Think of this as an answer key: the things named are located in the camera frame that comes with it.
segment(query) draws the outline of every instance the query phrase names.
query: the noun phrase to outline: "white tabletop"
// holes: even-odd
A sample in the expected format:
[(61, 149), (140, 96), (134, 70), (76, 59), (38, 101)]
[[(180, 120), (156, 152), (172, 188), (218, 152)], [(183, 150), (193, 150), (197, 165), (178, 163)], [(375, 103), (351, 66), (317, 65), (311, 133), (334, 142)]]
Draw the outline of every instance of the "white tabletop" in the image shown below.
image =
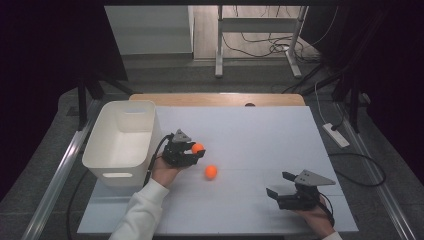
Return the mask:
[[(357, 231), (309, 107), (157, 107), (164, 135), (179, 128), (205, 146), (197, 165), (180, 173), (163, 204), (157, 235), (268, 235), (309, 232), (296, 214), (266, 194), (294, 194), (281, 172), (310, 170), (336, 181), (318, 189), (334, 207), (335, 229)], [(208, 181), (204, 168), (218, 175)], [(96, 183), (78, 233), (110, 233), (139, 188)]]

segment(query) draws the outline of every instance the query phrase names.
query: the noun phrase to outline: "orange ball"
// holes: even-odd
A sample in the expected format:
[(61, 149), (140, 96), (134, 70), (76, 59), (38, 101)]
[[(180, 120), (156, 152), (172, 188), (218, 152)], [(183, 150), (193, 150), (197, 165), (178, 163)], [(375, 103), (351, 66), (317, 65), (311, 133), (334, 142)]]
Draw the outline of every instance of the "orange ball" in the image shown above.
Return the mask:
[(216, 177), (218, 173), (218, 169), (215, 165), (209, 165), (205, 168), (205, 176), (207, 179), (212, 180)]
[(203, 147), (202, 144), (200, 143), (195, 143), (193, 146), (191, 146), (191, 152), (196, 154), (198, 151), (204, 150), (205, 148)]

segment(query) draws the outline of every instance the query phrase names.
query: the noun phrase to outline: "person's arm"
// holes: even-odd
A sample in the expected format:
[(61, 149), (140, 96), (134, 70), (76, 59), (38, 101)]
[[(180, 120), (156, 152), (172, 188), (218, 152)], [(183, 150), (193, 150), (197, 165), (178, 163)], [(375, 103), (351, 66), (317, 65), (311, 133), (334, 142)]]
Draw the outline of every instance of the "person's arm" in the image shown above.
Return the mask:
[[(325, 200), (321, 197), (321, 203), (325, 205)], [(312, 228), (314, 233), (323, 240), (341, 240), (339, 233), (331, 226), (326, 213), (316, 206), (309, 211), (294, 211), (302, 216), (306, 223)]]
[(127, 212), (109, 239), (150, 240), (162, 215), (162, 202), (169, 190), (151, 179), (131, 197)]
[(168, 187), (181, 168), (172, 168), (162, 158), (156, 159), (152, 179), (135, 193), (128, 203), (127, 212), (110, 240), (150, 240), (162, 215), (162, 202)]

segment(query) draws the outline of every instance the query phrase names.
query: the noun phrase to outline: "white plastic bin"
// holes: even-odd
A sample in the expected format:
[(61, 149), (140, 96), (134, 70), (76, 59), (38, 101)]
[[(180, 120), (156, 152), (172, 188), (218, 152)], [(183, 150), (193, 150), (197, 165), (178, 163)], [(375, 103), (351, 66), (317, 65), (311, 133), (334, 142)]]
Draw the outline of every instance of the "white plastic bin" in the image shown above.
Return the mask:
[(107, 186), (141, 186), (161, 139), (153, 102), (110, 102), (100, 111), (82, 162)]

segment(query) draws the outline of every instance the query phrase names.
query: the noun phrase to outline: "human hand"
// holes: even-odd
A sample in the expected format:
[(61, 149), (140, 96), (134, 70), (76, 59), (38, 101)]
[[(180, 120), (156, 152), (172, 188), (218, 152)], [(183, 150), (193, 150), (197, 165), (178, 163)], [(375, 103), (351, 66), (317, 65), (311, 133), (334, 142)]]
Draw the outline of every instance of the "human hand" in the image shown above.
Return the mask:
[[(325, 206), (325, 200), (320, 196), (320, 202)], [(328, 220), (327, 214), (318, 206), (308, 211), (294, 210), (302, 216), (319, 238), (325, 238), (335, 232)]]
[(176, 168), (167, 164), (161, 156), (158, 156), (152, 170), (152, 179), (160, 185), (168, 188), (177, 174), (185, 168)]

